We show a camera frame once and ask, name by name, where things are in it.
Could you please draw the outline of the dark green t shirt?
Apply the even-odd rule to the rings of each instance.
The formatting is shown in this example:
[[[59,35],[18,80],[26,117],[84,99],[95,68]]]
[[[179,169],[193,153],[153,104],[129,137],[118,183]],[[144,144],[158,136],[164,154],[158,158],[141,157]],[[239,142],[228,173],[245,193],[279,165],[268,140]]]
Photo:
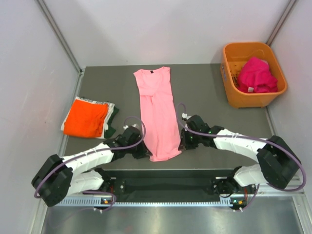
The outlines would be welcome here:
[[[108,114],[104,120],[104,130],[103,130],[104,139],[112,137],[113,134],[116,132],[116,129],[112,126],[112,123],[118,112],[119,109],[114,104],[109,105]]]

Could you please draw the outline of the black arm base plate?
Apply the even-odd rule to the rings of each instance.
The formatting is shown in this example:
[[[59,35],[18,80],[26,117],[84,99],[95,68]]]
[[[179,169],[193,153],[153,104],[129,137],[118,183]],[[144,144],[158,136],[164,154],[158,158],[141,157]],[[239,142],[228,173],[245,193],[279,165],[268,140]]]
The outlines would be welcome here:
[[[218,197],[254,195],[256,184],[234,193],[221,183],[232,170],[104,170],[110,178],[106,193],[117,201],[216,201]],[[100,195],[103,191],[85,191],[84,194]]]

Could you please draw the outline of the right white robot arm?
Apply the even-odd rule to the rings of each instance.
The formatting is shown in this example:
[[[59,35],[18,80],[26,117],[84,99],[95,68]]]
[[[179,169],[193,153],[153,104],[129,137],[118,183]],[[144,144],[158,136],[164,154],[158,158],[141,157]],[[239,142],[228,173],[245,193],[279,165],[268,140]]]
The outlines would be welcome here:
[[[255,162],[253,166],[238,166],[221,181],[233,193],[239,193],[253,184],[266,183],[287,191],[287,186],[297,171],[302,171],[301,161],[279,136],[256,138],[234,133],[220,126],[209,127],[198,115],[183,113],[180,150],[195,149],[202,144],[217,150],[230,151]]]

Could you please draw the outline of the white printed t shirt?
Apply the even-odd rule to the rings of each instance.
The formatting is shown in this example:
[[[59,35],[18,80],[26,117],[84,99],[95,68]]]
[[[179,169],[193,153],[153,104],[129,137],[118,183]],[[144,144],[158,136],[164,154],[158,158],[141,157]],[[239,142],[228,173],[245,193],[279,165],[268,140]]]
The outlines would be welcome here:
[[[87,98],[83,98],[83,97],[76,97],[75,100],[78,99],[78,100],[83,100],[83,101],[86,101],[86,102],[89,102],[89,103],[92,103],[92,104],[113,104],[113,103],[110,103],[110,102],[106,102],[106,101],[95,101],[95,100],[91,100],[91,99],[87,99]],[[63,121],[62,125],[61,125],[61,130],[63,131],[63,128],[64,128],[64,123],[65,123],[65,120]],[[103,138],[103,133],[100,137],[97,137],[98,139],[104,139]]]

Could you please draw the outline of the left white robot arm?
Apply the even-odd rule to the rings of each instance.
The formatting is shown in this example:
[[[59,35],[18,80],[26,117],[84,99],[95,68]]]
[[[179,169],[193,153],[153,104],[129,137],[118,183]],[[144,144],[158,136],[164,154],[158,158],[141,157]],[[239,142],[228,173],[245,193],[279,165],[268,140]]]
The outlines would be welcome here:
[[[110,178],[100,168],[130,154],[135,159],[150,157],[152,153],[143,141],[141,131],[135,126],[125,126],[124,132],[106,139],[99,145],[76,155],[47,158],[31,181],[35,197],[53,207],[67,196],[85,191],[109,191]]]

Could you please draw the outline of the light pink t shirt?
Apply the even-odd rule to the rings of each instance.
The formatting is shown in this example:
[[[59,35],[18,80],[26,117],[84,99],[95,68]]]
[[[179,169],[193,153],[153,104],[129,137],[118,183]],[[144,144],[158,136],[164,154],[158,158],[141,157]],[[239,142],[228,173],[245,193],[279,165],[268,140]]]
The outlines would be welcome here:
[[[181,153],[169,67],[134,72],[140,99],[140,115],[146,127],[144,143],[150,161],[167,161]]]

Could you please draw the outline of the magenta t shirt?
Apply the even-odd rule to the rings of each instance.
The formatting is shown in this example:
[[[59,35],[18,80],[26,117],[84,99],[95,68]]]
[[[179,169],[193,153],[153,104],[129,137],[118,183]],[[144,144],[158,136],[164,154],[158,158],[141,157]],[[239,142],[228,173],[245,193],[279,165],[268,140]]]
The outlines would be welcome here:
[[[237,77],[237,88],[244,93],[274,93],[278,91],[277,79],[270,72],[269,64],[251,57]]]

